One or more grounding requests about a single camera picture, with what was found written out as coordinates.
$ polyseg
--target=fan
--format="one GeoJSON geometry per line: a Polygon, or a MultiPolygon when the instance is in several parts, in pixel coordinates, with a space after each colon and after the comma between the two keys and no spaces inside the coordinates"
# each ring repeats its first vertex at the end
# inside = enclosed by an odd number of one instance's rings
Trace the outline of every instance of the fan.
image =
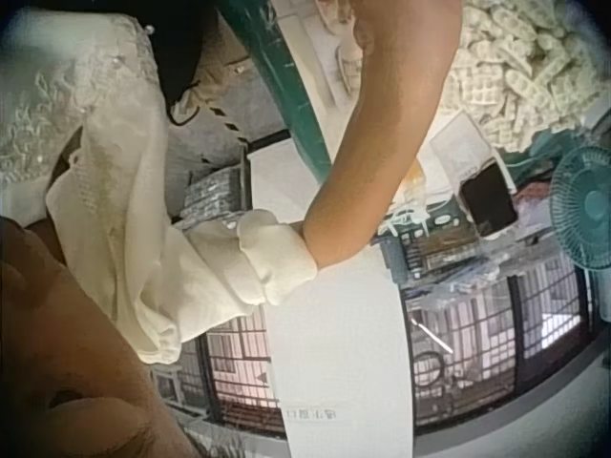
{"type": "Polygon", "coordinates": [[[552,222],[562,249],[588,270],[611,268],[611,152],[583,147],[552,179],[552,222]]]}

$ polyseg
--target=black phone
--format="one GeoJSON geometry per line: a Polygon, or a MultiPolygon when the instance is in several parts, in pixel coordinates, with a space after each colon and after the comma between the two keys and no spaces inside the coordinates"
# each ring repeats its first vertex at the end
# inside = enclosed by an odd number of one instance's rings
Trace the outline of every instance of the black phone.
{"type": "Polygon", "coordinates": [[[460,198],[480,237],[489,237],[517,221],[514,202],[496,161],[462,183],[460,198]]]}

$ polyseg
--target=skin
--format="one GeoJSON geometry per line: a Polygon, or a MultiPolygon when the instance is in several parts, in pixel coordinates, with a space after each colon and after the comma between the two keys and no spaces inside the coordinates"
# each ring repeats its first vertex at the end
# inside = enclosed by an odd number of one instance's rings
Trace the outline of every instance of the skin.
{"type": "MultiPolygon", "coordinates": [[[[301,228],[321,268],[369,242],[430,127],[460,34],[460,0],[352,4],[362,92],[301,228]]],[[[26,456],[38,451],[29,447],[57,457],[199,456],[135,352],[61,263],[53,225],[25,231],[1,219],[0,231],[2,409],[26,456]]]]}

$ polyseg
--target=white lace fabric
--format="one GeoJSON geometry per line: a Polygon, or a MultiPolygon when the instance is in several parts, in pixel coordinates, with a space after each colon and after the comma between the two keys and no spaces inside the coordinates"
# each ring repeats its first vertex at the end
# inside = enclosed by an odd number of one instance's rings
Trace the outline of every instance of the white lace fabric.
{"type": "Polygon", "coordinates": [[[29,10],[3,59],[0,211],[23,225],[49,211],[74,277],[142,361],[172,363],[182,342],[316,276],[302,239],[267,212],[233,231],[171,227],[164,100],[134,20],[29,10]],[[79,127],[71,167],[47,193],[79,127]]]}

